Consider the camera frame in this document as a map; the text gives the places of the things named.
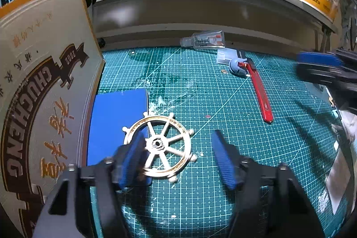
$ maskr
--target box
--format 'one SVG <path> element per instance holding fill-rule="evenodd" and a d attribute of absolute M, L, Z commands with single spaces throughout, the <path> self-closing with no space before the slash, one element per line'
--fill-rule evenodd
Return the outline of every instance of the box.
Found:
<path fill-rule="evenodd" d="M 0 203 L 30 238 L 58 176 L 86 165 L 104 60 L 85 0 L 13 0 L 0 36 Z"/>

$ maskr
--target ship wheel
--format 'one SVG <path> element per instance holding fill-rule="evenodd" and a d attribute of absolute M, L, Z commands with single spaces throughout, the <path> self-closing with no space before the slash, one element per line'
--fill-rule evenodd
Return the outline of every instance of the ship wheel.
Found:
<path fill-rule="evenodd" d="M 153 127 L 158 124 L 164 125 L 160 133 L 155 132 Z M 186 130 L 180 122 L 174 119 L 174 114 L 172 112 L 168 117 L 159 115 L 149 116 L 147 112 L 144 112 L 144 118 L 134 123 L 132 127 L 123 127 L 123 131 L 126 133 L 124 144 L 126 145 L 130 143 L 135 132 L 137 130 L 142 130 L 146 126 L 149 129 L 149 138 L 145 139 L 145 149 L 149 151 L 149 156 L 145 162 L 143 174 L 154 178 L 168 178 L 169 182 L 176 182 L 176 174 L 182 170 L 189 161 L 197 160 L 196 155 L 191 154 L 190 136 L 194 134 L 193 129 Z M 167 138 L 166 135 L 170 127 L 175 128 L 179 134 Z M 170 147 L 171 143 L 181 139 L 184 143 L 183 151 Z M 166 153 L 171 153 L 181 158 L 176 164 L 170 165 Z M 157 157 L 160 158 L 164 165 L 163 170 L 153 167 L 154 159 Z"/>

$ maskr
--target blue gripper pad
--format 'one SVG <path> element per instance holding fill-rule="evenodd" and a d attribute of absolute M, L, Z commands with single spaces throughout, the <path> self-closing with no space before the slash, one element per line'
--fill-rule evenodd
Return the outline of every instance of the blue gripper pad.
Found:
<path fill-rule="evenodd" d="M 120 146 L 114 154 L 115 169 L 112 180 L 118 183 L 121 189 L 133 184 L 145 145 L 144 135 L 138 132 L 129 144 Z"/>
<path fill-rule="evenodd" d="M 333 54 L 301 52 L 297 55 L 299 63 L 320 64 L 326 66 L 339 67 L 343 65 L 340 58 Z"/>
<path fill-rule="evenodd" d="M 230 190 L 235 190 L 242 186 L 246 172 L 240 167 L 242 156 L 237 148 L 228 144 L 219 130 L 215 130 L 211 135 L 211 143 L 222 182 Z"/>

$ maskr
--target blue card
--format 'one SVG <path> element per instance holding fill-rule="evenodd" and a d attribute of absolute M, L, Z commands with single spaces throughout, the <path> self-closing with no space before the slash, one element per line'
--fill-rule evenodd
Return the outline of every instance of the blue card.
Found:
<path fill-rule="evenodd" d="M 146 89 L 136 89 L 99 94 L 95 97 L 89 128 L 87 165 L 99 163 L 103 158 L 113 156 L 116 149 L 124 144 L 124 126 L 130 128 L 144 118 L 148 112 Z M 145 138 L 148 128 L 142 129 Z M 151 178 L 135 185 L 149 185 Z"/>

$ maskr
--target clear plastic bottle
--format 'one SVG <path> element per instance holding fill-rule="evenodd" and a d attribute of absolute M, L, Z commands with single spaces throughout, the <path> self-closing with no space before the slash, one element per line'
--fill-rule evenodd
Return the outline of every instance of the clear plastic bottle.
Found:
<path fill-rule="evenodd" d="M 181 47 L 193 47 L 197 49 L 218 49 L 224 48 L 223 31 L 207 31 L 194 33 L 191 37 L 180 39 Z"/>

